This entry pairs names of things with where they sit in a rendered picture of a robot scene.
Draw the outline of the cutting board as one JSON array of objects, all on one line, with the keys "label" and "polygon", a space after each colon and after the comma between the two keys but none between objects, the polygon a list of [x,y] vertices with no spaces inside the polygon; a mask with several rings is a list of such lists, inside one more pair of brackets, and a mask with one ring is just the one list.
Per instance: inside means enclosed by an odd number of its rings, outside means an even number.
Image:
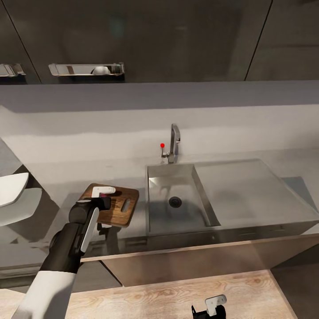
[{"label": "cutting board", "polygon": [[[128,225],[135,208],[135,204],[139,197],[139,191],[133,188],[91,183],[78,201],[84,200],[84,198],[87,197],[91,198],[94,187],[114,187],[116,189],[114,194],[105,194],[105,197],[111,198],[111,208],[110,210],[101,210],[99,212],[97,221],[116,224],[120,226]],[[131,199],[131,201],[129,203],[127,211],[122,212],[127,199]]]}]

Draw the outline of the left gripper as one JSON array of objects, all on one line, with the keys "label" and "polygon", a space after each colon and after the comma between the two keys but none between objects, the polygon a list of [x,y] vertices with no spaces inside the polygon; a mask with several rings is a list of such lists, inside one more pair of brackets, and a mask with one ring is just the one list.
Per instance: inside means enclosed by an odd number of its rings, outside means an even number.
[{"label": "left gripper", "polygon": [[96,200],[99,204],[100,204],[100,209],[101,210],[110,210],[111,208],[111,198],[110,197],[99,197],[99,198],[84,198],[84,200],[86,199],[92,199],[92,200]]}]

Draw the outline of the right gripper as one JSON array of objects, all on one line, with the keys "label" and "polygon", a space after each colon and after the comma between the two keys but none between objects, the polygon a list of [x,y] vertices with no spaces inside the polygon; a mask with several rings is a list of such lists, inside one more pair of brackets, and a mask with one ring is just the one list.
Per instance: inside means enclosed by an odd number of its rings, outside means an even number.
[{"label": "right gripper", "polygon": [[207,311],[196,312],[192,306],[193,319],[226,319],[226,314],[223,306],[215,307],[217,314],[215,316],[209,316]]}]

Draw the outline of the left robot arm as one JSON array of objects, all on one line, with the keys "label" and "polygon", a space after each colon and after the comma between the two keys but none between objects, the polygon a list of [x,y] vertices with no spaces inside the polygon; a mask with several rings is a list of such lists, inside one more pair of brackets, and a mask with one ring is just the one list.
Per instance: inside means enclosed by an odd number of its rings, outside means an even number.
[{"label": "left robot arm", "polygon": [[77,201],[69,223],[55,234],[49,255],[11,319],[65,319],[72,288],[101,210],[110,210],[114,187],[94,187],[91,198]]}]

